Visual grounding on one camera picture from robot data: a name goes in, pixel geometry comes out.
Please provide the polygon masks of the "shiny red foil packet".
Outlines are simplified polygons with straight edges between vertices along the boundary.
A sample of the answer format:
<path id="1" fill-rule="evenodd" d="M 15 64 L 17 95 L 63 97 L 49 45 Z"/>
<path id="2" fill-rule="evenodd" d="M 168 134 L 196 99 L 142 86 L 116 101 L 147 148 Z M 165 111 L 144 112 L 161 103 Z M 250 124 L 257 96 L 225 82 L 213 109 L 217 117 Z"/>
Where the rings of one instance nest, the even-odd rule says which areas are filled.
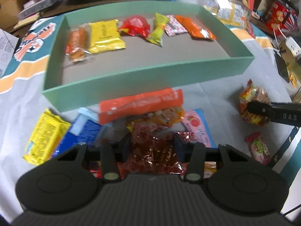
<path id="1" fill-rule="evenodd" d="M 133 127 L 127 161 L 118 163 L 122 179 L 129 174 L 183 175 L 186 168 L 186 163 L 178 161 L 171 134 L 158 137 L 140 124 Z"/>

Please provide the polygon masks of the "pink green candy packet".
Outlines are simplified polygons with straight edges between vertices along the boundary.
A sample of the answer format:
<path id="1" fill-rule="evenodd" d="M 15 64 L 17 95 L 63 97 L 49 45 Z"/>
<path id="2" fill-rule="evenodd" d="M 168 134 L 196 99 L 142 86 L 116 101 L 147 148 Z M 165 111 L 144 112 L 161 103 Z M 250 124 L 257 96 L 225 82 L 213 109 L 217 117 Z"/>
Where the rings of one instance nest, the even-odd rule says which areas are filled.
<path id="1" fill-rule="evenodd" d="M 245 137 L 244 141 L 257 162 L 264 165 L 270 162 L 270 153 L 261 132 L 251 133 Z"/>

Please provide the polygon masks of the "brown cake clear wrapper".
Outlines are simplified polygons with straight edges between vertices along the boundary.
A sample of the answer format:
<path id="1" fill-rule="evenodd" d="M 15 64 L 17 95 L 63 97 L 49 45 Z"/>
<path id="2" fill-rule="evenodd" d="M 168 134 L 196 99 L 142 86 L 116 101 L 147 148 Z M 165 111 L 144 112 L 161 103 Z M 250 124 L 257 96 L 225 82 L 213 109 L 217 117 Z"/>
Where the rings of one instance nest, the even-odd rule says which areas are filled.
<path id="1" fill-rule="evenodd" d="M 88 59 L 87 52 L 88 30 L 86 24 L 72 27 L 68 33 L 67 45 L 65 48 L 65 66 L 70 66 Z"/>

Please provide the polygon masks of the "small yellow snack packet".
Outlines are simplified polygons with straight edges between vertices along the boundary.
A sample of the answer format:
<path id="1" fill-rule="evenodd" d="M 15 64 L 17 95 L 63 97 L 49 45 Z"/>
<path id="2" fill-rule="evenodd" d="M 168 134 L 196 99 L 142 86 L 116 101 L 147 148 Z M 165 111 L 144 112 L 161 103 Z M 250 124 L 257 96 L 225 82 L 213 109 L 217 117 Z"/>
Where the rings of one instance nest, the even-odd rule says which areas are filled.
<path id="1" fill-rule="evenodd" d="M 29 138 L 23 158 L 33 165 L 48 161 L 70 126 L 71 123 L 46 109 Z"/>

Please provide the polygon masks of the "blue snack packet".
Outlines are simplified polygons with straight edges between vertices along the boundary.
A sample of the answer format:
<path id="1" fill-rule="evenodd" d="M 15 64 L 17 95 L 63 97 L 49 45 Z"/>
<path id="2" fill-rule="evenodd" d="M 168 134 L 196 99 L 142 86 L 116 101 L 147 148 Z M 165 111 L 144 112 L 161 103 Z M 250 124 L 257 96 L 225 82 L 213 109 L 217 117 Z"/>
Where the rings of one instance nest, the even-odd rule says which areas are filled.
<path id="1" fill-rule="evenodd" d="M 76 118 L 59 145 L 55 148 L 52 158 L 77 144 L 93 146 L 101 129 L 102 125 L 98 123 L 97 113 L 85 107 L 79 108 Z"/>

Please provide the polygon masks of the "teal cardboard box tray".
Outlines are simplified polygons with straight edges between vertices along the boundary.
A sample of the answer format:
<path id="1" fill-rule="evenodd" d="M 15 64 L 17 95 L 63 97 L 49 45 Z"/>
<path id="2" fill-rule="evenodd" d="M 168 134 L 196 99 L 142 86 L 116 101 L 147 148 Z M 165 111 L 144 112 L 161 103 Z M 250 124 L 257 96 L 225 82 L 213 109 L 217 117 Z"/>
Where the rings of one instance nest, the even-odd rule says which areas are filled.
<path id="1" fill-rule="evenodd" d="M 123 20 L 156 13 L 191 17 L 216 40 L 194 40 L 188 34 L 164 36 L 162 46 L 140 37 L 125 37 L 126 48 L 92 56 L 68 68 L 67 31 L 79 24 Z M 60 112 L 96 105 L 127 95 L 178 87 L 244 73 L 254 59 L 249 49 L 222 22 L 199 5 L 167 1 L 132 1 L 69 12 L 60 22 L 47 63 L 43 95 Z"/>

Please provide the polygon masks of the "yellow Winsun snack packet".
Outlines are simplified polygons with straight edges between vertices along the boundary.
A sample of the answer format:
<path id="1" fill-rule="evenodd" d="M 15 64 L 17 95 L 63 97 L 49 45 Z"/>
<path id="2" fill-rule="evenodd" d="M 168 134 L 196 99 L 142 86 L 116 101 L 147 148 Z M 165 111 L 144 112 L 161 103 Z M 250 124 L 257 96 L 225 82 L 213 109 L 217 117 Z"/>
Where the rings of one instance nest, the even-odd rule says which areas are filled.
<path id="1" fill-rule="evenodd" d="M 98 21 L 89 24 L 90 39 L 88 52 L 99 54 L 126 48 L 125 42 L 117 29 L 119 20 Z"/>

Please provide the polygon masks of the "small red snack packet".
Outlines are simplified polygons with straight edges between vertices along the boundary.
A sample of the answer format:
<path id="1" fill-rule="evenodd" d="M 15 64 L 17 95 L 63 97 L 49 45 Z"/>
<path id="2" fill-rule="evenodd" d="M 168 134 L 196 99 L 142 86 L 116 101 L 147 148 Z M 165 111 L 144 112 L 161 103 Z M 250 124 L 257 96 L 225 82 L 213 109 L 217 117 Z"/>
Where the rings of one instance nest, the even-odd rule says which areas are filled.
<path id="1" fill-rule="evenodd" d="M 93 174 L 96 178 L 102 178 L 102 168 L 100 161 L 92 161 L 89 164 L 89 171 Z"/>

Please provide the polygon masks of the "orange silver snack packet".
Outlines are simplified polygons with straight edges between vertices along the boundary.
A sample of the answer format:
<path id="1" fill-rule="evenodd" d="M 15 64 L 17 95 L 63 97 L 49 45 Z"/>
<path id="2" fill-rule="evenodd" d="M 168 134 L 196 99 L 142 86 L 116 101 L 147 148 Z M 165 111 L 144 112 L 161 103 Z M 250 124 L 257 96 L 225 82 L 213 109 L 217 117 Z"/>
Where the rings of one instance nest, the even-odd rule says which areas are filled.
<path id="1" fill-rule="evenodd" d="M 216 40 L 216 36 L 208 30 L 202 23 L 195 22 L 190 17 L 176 15 L 176 20 L 188 31 L 194 39 Z"/>

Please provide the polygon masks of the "pink strawberry snack packet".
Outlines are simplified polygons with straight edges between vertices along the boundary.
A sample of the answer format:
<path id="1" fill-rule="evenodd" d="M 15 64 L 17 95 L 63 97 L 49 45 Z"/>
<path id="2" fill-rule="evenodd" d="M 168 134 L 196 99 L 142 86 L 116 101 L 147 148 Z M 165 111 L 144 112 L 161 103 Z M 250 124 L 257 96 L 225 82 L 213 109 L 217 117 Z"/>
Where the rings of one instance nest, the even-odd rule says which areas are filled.
<path id="1" fill-rule="evenodd" d="M 182 124 L 188 131 L 194 133 L 195 141 L 203 143 L 208 148 L 216 148 L 203 109 L 186 111 L 182 119 Z"/>

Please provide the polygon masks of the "green yellow snack stick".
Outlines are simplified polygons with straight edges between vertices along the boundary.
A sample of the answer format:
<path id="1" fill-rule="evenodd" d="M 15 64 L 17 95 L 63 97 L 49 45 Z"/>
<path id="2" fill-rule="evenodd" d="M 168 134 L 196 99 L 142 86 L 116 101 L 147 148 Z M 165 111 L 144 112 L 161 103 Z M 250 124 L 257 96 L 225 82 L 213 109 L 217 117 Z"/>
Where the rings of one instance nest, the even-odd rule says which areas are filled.
<path id="1" fill-rule="evenodd" d="M 165 32 L 165 27 L 169 23 L 169 18 L 163 14 L 156 13 L 154 18 L 154 28 L 153 31 L 147 36 L 147 41 L 163 46 L 163 34 Z"/>

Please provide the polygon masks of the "red cookie box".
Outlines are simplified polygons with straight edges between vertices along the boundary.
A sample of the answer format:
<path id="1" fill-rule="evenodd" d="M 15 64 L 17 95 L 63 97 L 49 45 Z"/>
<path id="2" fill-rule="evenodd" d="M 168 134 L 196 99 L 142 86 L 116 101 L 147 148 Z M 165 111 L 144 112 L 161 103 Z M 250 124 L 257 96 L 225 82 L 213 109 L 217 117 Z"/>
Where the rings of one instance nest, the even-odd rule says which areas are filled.
<path id="1" fill-rule="evenodd" d="M 298 14 L 279 1 L 274 1 L 268 11 L 264 23 L 276 36 L 290 33 L 296 24 Z"/>

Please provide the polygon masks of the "pink white patterned packet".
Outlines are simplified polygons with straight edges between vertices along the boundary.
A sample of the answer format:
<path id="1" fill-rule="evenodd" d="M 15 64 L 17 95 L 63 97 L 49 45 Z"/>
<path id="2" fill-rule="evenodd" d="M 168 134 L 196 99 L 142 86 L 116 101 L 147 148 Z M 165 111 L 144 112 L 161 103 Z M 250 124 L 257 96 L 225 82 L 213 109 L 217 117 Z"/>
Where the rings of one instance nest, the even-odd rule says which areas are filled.
<path id="1" fill-rule="evenodd" d="M 165 32 L 168 37 L 181 35 L 188 33 L 188 31 L 179 23 L 179 21 L 174 17 L 174 15 L 166 15 L 169 18 L 169 22 L 165 27 Z"/>

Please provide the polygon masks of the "long orange red packet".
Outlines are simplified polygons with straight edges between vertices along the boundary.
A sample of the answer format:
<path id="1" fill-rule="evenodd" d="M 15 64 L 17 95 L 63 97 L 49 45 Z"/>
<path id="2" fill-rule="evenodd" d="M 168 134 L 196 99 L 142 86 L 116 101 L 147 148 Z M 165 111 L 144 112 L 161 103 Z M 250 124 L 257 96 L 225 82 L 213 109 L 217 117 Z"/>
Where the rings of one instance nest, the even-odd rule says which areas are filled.
<path id="1" fill-rule="evenodd" d="M 172 88 L 110 99 L 100 102 L 98 121 L 100 124 L 108 124 L 127 116 L 180 107 L 183 102 L 183 91 Z"/>

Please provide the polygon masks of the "brown cardboard box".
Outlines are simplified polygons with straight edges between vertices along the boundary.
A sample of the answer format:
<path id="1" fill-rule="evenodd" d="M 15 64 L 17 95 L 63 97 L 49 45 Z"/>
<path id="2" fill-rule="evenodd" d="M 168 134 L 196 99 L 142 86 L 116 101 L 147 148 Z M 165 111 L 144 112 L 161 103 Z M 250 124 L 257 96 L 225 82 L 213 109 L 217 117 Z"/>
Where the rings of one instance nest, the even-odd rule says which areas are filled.
<path id="1" fill-rule="evenodd" d="M 0 0 L 1 29 L 7 30 L 18 23 L 18 15 L 24 9 L 27 0 Z"/>

